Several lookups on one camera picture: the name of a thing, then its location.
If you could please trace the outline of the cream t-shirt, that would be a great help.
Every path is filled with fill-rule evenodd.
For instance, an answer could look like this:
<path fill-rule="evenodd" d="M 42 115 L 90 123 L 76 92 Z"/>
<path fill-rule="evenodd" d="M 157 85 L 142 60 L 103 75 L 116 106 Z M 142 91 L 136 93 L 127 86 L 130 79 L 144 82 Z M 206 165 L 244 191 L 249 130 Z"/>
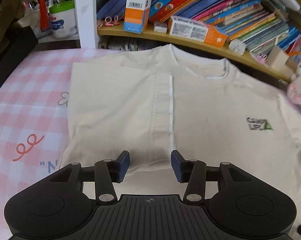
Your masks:
<path fill-rule="evenodd" d="M 180 192 L 170 153 L 211 166 L 228 161 L 287 194 L 300 239 L 301 114 L 278 89 L 227 59 L 169 44 L 74 63 L 69 142 L 60 164 L 92 166 L 130 153 L 121 192 Z"/>

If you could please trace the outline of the pink checkered desk mat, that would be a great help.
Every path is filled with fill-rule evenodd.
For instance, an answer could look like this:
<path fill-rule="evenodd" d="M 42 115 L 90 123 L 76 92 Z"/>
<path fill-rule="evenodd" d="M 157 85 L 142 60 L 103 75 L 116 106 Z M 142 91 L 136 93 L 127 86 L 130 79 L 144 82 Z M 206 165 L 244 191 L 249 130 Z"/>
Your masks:
<path fill-rule="evenodd" d="M 57 170 L 69 134 L 72 65 L 109 53 L 64 49 L 30 53 L 0 88 L 0 239 L 9 239 L 10 197 Z"/>

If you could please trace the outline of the wooden lower shelf board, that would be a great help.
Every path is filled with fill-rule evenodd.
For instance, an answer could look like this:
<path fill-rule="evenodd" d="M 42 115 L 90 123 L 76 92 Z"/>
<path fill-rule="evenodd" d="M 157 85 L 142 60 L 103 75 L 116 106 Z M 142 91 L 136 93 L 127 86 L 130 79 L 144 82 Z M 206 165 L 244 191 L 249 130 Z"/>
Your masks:
<path fill-rule="evenodd" d="M 253 68 L 255 70 L 258 70 L 260 72 L 263 72 L 269 76 L 272 76 L 278 80 L 284 80 L 286 82 L 290 82 L 290 79 L 280 72 L 267 67 L 261 63 L 259 63 L 257 60 L 253 59 L 250 54 L 246 51 L 243 55 L 238 55 L 235 52 L 228 49 L 228 43 L 225 43 L 222 48 L 218 48 L 215 46 L 211 46 L 209 44 L 205 44 L 196 40 L 190 40 L 183 37 L 177 37 L 169 35 L 168 33 L 158 33 L 153 31 L 154 27 L 149 24 L 145 31 L 143 31 L 141 34 L 135 34 L 131 32 L 127 32 L 123 30 L 123 22 L 121 22 L 119 25 L 114 25 L 112 27 L 106 27 L 102 26 L 97 28 L 97 34 L 99 36 L 123 36 L 123 37 L 134 37 L 134 38 L 143 38 L 148 40 L 154 40 L 154 41 L 161 41 L 166 43 L 172 43 L 177 44 L 180 46 L 193 48 L 201 51 L 205 51 L 207 53 L 211 53 L 214 55 L 218 55 L 224 58 L 227 58 L 229 60 L 232 60 L 237 63 L 241 63 L 243 65 L 246 65 L 250 68 Z"/>

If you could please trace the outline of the white charger adapter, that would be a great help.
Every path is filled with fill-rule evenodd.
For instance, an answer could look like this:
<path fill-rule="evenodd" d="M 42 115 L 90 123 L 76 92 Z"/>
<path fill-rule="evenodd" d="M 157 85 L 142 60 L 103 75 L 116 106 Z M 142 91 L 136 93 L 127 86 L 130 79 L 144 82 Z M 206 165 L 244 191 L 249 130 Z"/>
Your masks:
<path fill-rule="evenodd" d="M 233 39 L 229 44 L 229 50 L 242 56 L 246 51 L 246 44 L 239 39 Z"/>

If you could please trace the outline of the cream pen holder box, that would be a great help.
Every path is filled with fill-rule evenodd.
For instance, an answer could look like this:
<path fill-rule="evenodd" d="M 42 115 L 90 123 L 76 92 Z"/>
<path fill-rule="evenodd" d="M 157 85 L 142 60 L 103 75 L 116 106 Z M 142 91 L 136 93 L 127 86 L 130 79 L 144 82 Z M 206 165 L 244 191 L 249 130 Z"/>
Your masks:
<path fill-rule="evenodd" d="M 265 60 L 266 65 L 280 72 L 289 59 L 288 54 L 278 46 L 274 46 Z"/>

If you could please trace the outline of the flat orange white usmile box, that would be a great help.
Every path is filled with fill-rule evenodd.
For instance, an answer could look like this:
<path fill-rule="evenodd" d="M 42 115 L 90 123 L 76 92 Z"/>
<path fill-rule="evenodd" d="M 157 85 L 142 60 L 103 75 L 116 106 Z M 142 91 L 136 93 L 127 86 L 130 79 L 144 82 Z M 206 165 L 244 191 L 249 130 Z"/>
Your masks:
<path fill-rule="evenodd" d="M 227 40 L 227 35 L 218 27 L 181 16 L 170 17 L 168 30 L 171 36 L 199 41 L 218 48 L 223 47 Z"/>

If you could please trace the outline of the red hanging tassel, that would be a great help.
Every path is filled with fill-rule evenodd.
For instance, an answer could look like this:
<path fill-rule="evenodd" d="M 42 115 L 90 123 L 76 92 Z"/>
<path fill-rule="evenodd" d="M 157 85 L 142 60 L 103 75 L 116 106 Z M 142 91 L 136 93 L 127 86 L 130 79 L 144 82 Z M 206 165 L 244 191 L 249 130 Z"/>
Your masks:
<path fill-rule="evenodd" d="M 39 0 L 39 22 L 40 22 L 40 30 L 46 31 L 50 27 L 50 22 L 48 19 L 46 0 Z"/>

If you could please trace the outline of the white green pen cup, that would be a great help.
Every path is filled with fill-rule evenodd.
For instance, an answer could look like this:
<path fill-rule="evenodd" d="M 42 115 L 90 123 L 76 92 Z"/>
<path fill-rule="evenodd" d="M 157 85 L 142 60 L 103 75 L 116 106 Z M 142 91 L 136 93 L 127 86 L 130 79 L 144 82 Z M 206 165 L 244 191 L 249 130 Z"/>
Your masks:
<path fill-rule="evenodd" d="M 52 34 L 65 38 L 78 33 L 74 1 L 62 2 L 49 7 Z"/>

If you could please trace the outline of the row of leaning books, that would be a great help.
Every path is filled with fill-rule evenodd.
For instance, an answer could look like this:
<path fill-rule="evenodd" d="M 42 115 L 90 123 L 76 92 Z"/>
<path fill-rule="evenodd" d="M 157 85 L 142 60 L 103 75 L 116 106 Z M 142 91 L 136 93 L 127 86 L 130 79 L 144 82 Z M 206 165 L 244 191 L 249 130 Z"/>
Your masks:
<path fill-rule="evenodd" d="M 124 24 L 127 0 L 109 0 L 97 12 L 99 25 Z M 151 0 L 148 24 L 168 33 L 171 16 L 181 16 L 214 25 L 227 35 L 226 42 L 239 39 L 254 54 L 269 54 L 274 46 L 284 51 L 301 32 L 285 13 L 298 11 L 295 0 Z"/>

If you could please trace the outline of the upright usmile box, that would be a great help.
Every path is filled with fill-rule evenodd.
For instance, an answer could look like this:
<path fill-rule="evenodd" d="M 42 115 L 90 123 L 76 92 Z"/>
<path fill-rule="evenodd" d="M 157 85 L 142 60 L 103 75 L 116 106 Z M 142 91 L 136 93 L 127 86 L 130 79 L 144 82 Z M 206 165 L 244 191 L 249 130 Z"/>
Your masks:
<path fill-rule="evenodd" d="M 123 30 L 140 34 L 148 24 L 151 0 L 127 0 Z"/>

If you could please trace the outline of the white shelf post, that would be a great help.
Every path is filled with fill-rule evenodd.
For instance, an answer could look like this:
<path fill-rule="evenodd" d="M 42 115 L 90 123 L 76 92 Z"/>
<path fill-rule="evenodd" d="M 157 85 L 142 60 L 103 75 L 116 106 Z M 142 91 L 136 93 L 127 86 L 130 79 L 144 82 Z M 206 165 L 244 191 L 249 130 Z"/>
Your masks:
<path fill-rule="evenodd" d="M 98 48 L 96 0 L 75 0 L 80 46 Z"/>

